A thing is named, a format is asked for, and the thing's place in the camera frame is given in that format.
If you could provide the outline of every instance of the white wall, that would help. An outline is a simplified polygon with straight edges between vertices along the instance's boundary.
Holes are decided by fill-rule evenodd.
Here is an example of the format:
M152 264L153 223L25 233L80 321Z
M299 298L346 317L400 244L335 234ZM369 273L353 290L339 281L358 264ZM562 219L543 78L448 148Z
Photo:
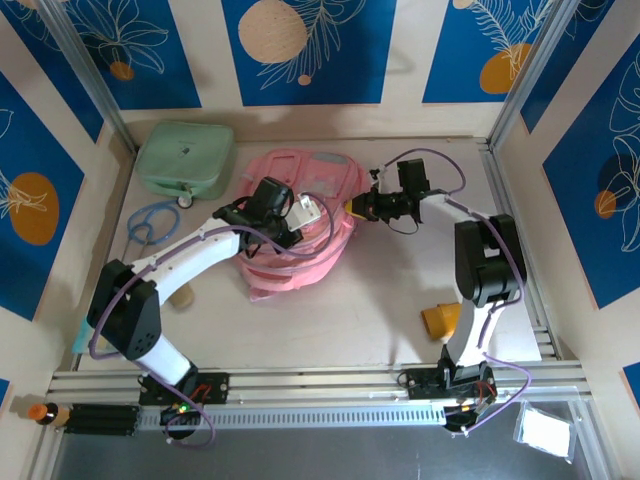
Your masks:
M99 268L105 253L105 246L96 241L103 223L109 223L114 201L121 196L114 192L120 170L116 156L125 162L127 155L112 141L108 128L103 128L98 145L93 143L2 15L0 45L0 71L85 174L35 320L29 322L0 308L4 332L0 335L0 377L12 384L0 417L0 478L10 480L24 475L40 428L20 418L18 412L23 413L26 403L46 392L88 308L95 265Z
M640 410L622 367L640 360L640 290L597 310L542 163L640 33L637 0L616 0L531 135L521 121L499 149L551 313L580 359L623 474L640 475Z
M126 111L138 142L160 119L231 126L240 140L486 136L502 103L423 105L450 0L398 0L380 105L242 106L220 1L170 0L202 109Z

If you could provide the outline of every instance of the pink object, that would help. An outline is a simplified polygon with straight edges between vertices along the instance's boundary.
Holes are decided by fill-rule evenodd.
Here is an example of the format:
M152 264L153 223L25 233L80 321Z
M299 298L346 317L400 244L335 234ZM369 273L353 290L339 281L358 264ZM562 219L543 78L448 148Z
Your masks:
M340 258L357 220L344 210L346 201L370 188L367 172L346 155L279 149L254 159L240 178L237 197L252 195L264 177L273 177L291 187L293 193L315 193L327 203L335 226L331 245L311 260L276 255L263 245L252 259L238 255L242 276L250 285L251 301L268 298L278 292L294 290L324 278ZM313 253L329 238L329 216L302 228L304 240L294 248Z

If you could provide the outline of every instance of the small bottle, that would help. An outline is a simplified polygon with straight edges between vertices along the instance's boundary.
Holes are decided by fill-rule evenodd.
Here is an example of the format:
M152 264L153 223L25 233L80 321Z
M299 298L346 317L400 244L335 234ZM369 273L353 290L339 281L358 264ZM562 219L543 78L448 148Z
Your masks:
M31 420L35 420L38 425L53 425L61 427L69 420L69 409L58 407L55 403L36 403L27 412Z

